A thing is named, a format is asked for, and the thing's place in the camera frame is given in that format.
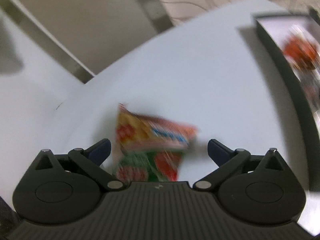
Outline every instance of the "snack bag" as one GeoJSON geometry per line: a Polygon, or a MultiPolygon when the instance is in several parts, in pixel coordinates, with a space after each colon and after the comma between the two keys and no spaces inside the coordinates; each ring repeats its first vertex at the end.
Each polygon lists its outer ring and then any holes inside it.
{"type": "Polygon", "coordinates": [[[182,152],[150,151],[126,155],[114,174],[123,183],[130,181],[177,181],[182,152]]]}
{"type": "Polygon", "coordinates": [[[132,114],[120,105],[116,142],[125,156],[114,175],[124,183],[177,181],[183,151],[196,132],[194,126],[132,114]]]}
{"type": "Polygon", "coordinates": [[[130,113],[119,107],[116,141],[124,154],[146,150],[185,150],[197,129],[159,117],[130,113]]]}

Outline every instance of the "white table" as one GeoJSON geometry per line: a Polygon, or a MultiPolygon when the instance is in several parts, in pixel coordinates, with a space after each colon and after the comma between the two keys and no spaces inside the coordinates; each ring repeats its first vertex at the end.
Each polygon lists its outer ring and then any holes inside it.
{"type": "MultiPolygon", "coordinates": [[[[267,0],[244,0],[157,36],[63,102],[48,126],[43,147],[66,153],[102,138],[114,142],[118,103],[127,103],[129,111],[200,129],[196,147],[180,170],[179,179],[191,186],[217,168],[206,150],[215,138],[252,154],[278,148],[307,189],[307,161],[295,109],[255,35],[251,16],[283,10],[267,0]]],[[[310,230],[303,217],[301,224],[310,230]]]]}

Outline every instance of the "orange object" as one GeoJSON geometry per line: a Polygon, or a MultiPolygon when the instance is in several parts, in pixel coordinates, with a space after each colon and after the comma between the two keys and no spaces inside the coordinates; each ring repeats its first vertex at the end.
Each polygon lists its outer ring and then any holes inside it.
{"type": "Polygon", "coordinates": [[[314,61],[317,58],[316,44],[298,36],[293,36],[284,47],[283,53],[294,60],[295,66],[299,70],[315,69],[314,61]]]}

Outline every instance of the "wall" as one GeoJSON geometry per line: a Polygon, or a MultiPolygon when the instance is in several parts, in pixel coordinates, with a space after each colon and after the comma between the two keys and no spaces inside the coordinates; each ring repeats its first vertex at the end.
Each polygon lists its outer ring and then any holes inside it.
{"type": "Polygon", "coordinates": [[[11,207],[46,124],[83,86],[0,10],[0,195],[11,207]]]}
{"type": "Polygon", "coordinates": [[[137,0],[20,0],[94,73],[157,35],[137,0]]]}

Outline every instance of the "candy wrapper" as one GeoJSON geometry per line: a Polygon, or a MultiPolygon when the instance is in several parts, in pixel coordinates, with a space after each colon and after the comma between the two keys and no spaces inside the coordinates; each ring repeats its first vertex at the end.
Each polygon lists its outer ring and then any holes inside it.
{"type": "Polygon", "coordinates": [[[115,176],[124,183],[177,181],[183,152],[196,133],[194,126],[132,114],[120,105],[116,143],[124,158],[116,166],[115,176]]]}

